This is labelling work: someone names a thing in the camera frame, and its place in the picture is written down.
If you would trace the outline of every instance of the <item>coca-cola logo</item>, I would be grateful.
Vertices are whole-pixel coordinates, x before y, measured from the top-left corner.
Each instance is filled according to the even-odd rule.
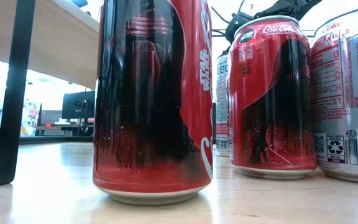
[[[293,27],[290,25],[279,25],[279,26],[267,26],[264,29],[264,33],[271,33],[271,32],[295,32]]]
[[[326,26],[326,27],[323,29],[323,33],[325,33],[325,32],[327,32],[327,31],[330,31],[330,30],[332,30],[332,29],[335,29],[335,28],[341,26],[342,23],[343,23],[343,22],[334,22],[333,25],[331,25],[331,26]]]
[[[204,33],[206,45],[208,46],[209,52],[211,52],[212,51],[211,19],[208,11],[206,10],[207,8],[208,5],[206,3],[206,0],[201,0],[201,25],[203,26],[203,33]]]
[[[213,178],[213,170],[212,170],[212,164],[208,160],[207,150],[209,151],[208,153],[212,154],[211,146],[212,146],[211,141],[207,137],[204,137],[201,140],[201,158],[203,159],[203,163],[204,163],[205,169],[208,173],[210,180],[212,180],[212,178]]]

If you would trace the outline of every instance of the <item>wooden table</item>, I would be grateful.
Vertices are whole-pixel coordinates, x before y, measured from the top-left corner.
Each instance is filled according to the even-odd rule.
[[[37,0],[29,69],[95,88],[99,23],[69,0]],[[16,0],[0,0],[0,61],[9,62]]]
[[[358,223],[358,184],[317,170],[303,180],[245,177],[214,157],[214,180],[184,203],[136,207],[92,184],[92,144],[21,146],[16,179],[0,187],[0,223]]]

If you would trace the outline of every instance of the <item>desk leg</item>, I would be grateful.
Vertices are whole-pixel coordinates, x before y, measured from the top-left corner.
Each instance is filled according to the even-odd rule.
[[[14,180],[35,0],[17,0],[0,132],[0,185]]]

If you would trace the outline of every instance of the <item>silver soda can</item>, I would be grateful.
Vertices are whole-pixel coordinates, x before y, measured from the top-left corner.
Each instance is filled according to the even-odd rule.
[[[358,182],[358,9],[331,19],[315,36],[311,69],[319,168]]]
[[[227,105],[227,75],[229,65],[227,64],[227,51],[218,57],[218,75],[216,82],[216,151],[220,156],[229,156],[229,130],[228,105]]]

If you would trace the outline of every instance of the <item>star wars can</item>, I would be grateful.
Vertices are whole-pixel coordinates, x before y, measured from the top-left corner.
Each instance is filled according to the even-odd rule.
[[[287,16],[242,26],[229,54],[232,165],[242,174],[299,179],[316,168],[308,39]]]
[[[228,105],[227,105],[227,75],[229,74],[229,65],[227,64],[227,51],[224,51],[218,57],[216,83],[216,152],[220,156],[229,156],[229,130]]]
[[[316,31],[311,70],[319,168],[358,182],[358,9]]]
[[[206,0],[104,1],[93,181],[113,199],[176,203],[211,182],[210,27]]]

